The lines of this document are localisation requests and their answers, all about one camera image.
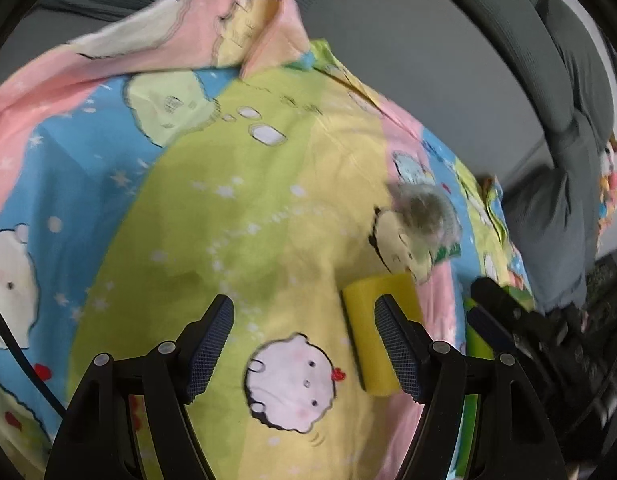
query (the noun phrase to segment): cartoon character print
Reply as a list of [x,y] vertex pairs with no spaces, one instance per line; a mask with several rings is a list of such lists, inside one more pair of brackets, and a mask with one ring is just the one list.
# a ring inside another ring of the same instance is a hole
[[435,185],[435,177],[419,160],[407,153],[393,152],[393,163],[402,182]]
[[25,478],[42,478],[50,439],[34,413],[1,384],[0,445]]
[[162,148],[181,134],[208,126],[220,114],[220,105],[207,97],[192,70],[134,75],[124,99],[141,132]]
[[[243,117],[248,121],[259,121],[262,118],[262,115],[250,106],[240,106],[236,110],[236,115]],[[237,118],[231,114],[225,114],[222,116],[222,120],[227,123],[234,123],[237,121]],[[248,126],[248,132],[251,134],[253,139],[258,140],[266,146],[277,146],[286,140],[286,136],[273,128],[270,124],[263,124],[259,122],[250,124],[250,126]]]
[[[20,348],[29,347],[29,330],[37,320],[40,295],[27,243],[25,224],[0,231],[0,314]],[[6,348],[1,336],[0,348]]]
[[410,272],[421,282],[431,273],[431,254],[424,247],[413,254],[410,236],[397,211],[375,208],[375,221],[368,241],[391,274]]
[[213,46],[213,65],[239,65],[279,7],[280,0],[234,0],[228,14],[215,22],[219,37]]
[[483,268],[486,272],[486,275],[499,283],[499,277],[497,275],[497,269],[495,267],[495,262],[493,261],[493,255],[491,253],[486,253],[483,256]]
[[308,433],[336,397],[346,377],[325,352],[301,333],[273,340],[250,357],[244,391],[251,415],[276,430]]
[[375,115],[376,117],[383,117],[382,112],[375,108],[375,105],[371,104],[371,101],[369,101],[368,98],[363,97],[353,90],[349,90],[349,96],[351,96],[351,99],[355,101],[355,104],[357,104],[357,106],[365,112]]
[[70,42],[75,51],[90,59],[124,56],[157,48],[180,28],[192,0],[157,0],[102,30]]
[[[265,91],[272,93],[271,90],[253,86],[252,84],[242,82],[249,90]],[[295,98],[281,94],[279,96],[280,103],[292,108],[299,116],[305,114],[323,115],[322,110],[315,104],[301,104]],[[253,139],[265,144],[266,146],[278,146],[287,140],[287,136],[270,124],[262,122],[262,115],[253,107],[240,106],[237,107],[234,113],[226,113],[222,115],[222,120],[227,123],[236,123],[245,119],[249,122],[248,132]]]
[[486,225],[488,227],[493,227],[493,222],[491,222],[491,218],[490,218],[490,216],[488,216],[488,213],[486,212],[486,209],[484,208],[483,203],[480,202],[479,200],[477,200],[468,191],[466,191],[466,196],[468,198],[468,201],[473,206],[473,208],[479,214],[479,219],[482,221],[482,224],[484,224],[484,225]]

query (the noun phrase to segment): gray couch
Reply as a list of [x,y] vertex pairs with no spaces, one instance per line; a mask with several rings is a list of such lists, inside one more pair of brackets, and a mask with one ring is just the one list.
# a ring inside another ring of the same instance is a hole
[[[53,44],[150,1],[41,0],[0,52],[0,82]],[[310,37],[327,38],[357,76],[409,110],[475,174],[498,176],[540,307],[581,305],[612,98],[572,11],[560,0],[298,3]]]

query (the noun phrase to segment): green fabric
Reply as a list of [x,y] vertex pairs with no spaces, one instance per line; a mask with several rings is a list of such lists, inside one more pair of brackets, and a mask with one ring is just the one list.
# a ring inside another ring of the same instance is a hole
[[[236,110],[248,104],[279,130],[287,131],[292,124],[293,142],[271,148],[254,143],[239,121],[218,120],[179,138],[160,157],[120,226],[90,290],[90,298],[106,296],[109,303],[125,307],[102,312],[92,304],[84,307],[85,322],[77,331],[69,366],[70,393],[97,349],[110,352],[116,359],[143,355],[160,341],[174,340],[184,325],[183,317],[188,322],[200,318],[216,291],[224,286],[218,272],[221,269],[208,263],[208,251],[213,248],[223,253],[224,268],[239,269],[232,280],[249,290],[252,304],[272,303],[280,279],[276,262],[287,242],[286,224],[262,226],[264,236],[243,237],[237,249],[234,245],[224,248],[223,243],[231,233],[248,228],[245,218],[263,217],[271,208],[282,210],[290,203],[287,183],[294,182],[303,168],[314,121],[297,120],[294,108],[280,107],[280,99],[259,86],[288,92],[301,104],[320,102],[323,76],[305,73],[298,96],[293,72],[266,71],[253,76],[248,83],[231,83],[218,97],[223,110]],[[202,194],[191,187],[191,183],[197,182],[211,190],[239,186],[240,200],[227,200],[212,191]],[[274,191],[262,195],[262,189]],[[185,237],[182,233],[196,236]],[[157,256],[167,259],[156,265],[156,256],[151,251],[159,251]],[[107,283],[113,278],[116,286],[108,290]],[[266,315],[253,314],[253,319],[263,324]],[[248,327],[238,324],[231,334],[235,338],[250,336]],[[251,351],[247,345],[227,345],[213,380],[223,383],[226,377],[241,375]],[[243,403],[241,388],[221,392],[209,388],[188,406],[195,433],[218,478],[237,477],[240,461],[230,458],[236,452],[227,446],[245,438],[246,425],[230,423],[235,407]],[[148,466],[157,468],[154,462]]]

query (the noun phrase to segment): pink fabric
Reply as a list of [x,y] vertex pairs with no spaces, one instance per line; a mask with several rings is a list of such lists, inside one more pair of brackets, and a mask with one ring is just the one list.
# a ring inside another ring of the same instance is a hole
[[[77,107],[111,76],[211,66],[218,38],[215,20],[233,1],[191,0],[181,22],[173,23],[172,35],[146,50],[90,59],[77,53],[76,44],[61,45],[12,75],[0,86],[0,210],[15,185],[35,126]],[[277,14],[248,52],[241,76],[295,61],[309,48],[295,0],[280,0]]]
[[[386,163],[391,180],[397,180],[397,168],[393,163],[395,151],[416,156],[425,166],[428,156],[421,145],[423,126],[405,110],[392,102],[382,103],[382,110],[389,117],[382,119],[387,140]],[[433,340],[444,340],[452,345],[456,341],[455,293],[449,262],[435,266],[429,280],[417,287],[417,295],[424,326]],[[394,480],[413,440],[423,406],[416,404],[405,393],[392,396],[387,409],[387,432],[392,437],[386,456],[375,480]]]

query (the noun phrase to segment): star print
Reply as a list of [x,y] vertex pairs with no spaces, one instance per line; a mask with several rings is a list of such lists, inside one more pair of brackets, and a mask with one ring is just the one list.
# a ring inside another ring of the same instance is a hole
[[84,311],[81,308],[79,308],[78,306],[76,306],[76,307],[71,309],[70,317],[76,323],[79,323],[79,320],[82,319],[83,315],[84,315]]
[[44,140],[44,137],[41,135],[35,135],[29,139],[29,142],[31,143],[31,147],[34,148],[35,146],[39,146],[42,143],[42,140]]
[[232,186],[219,186],[215,193],[223,198],[235,198]]
[[111,175],[111,178],[115,181],[117,187],[126,187],[130,183],[130,179],[126,177],[126,171],[117,170]]
[[154,251],[153,254],[150,255],[151,261],[158,264],[164,263],[167,258],[168,254],[166,254],[164,251]]
[[67,306],[69,301],[66,299],[66,294],[58,292],[55,296],[55,301],[58,302],[59,306]]
[[106,300],[104,298],[97,298],[93,302],[93,306],[95,307],[95,310],[99,310],[101,312],[101,311],[106,310],[108,308],[108,303],[106,302]]
[[295,196],[304,196],[306,195],[306,191],[301,186],[290,186],[290,192]]
[[0,170],[10,170],[13,166],[13,159],[8,156],[3,156],[0,161]]

